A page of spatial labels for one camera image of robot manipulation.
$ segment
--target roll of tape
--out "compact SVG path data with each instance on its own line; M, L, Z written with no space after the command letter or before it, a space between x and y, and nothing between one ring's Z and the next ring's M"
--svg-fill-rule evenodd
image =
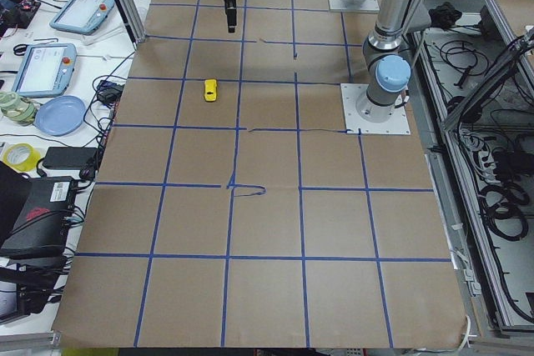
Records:
M33 170L41 155L27 143L12 145L3 155L3 162L18 171Z

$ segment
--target blue plate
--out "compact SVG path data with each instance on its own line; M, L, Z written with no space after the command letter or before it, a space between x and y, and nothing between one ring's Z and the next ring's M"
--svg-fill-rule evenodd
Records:
M35 126L48 135L71 133L83 122L85 104L75 96L60 96L45 103L35 116Z

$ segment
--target white mounting plate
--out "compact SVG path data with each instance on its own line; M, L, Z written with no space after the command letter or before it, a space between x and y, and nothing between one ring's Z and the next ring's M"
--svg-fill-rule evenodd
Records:
M356 99L367 90L369 85L358 83L342 83L341 96L345 112L345 128L347 133L378 133L382 135L410 135L410 126L404 108L396 108L390 119L384 123L372 123L360 116L356 111Z
M328 0L331 12L353 12L377 14L380 11L377 0L363 0L361 3L346 3L342 0Z

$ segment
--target yellow toy car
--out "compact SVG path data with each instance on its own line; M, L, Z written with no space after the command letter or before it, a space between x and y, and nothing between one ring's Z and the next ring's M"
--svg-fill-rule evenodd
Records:
M204 81L204 100L214 102L217 100L217 80L206 79Z

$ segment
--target blue round cap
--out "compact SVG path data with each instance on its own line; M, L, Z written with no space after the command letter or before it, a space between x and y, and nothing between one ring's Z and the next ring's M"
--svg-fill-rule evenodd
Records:
M410 76L410 64L401 56L386 56L379 61L376 68L376 81L389 93L404 89L410 81Z

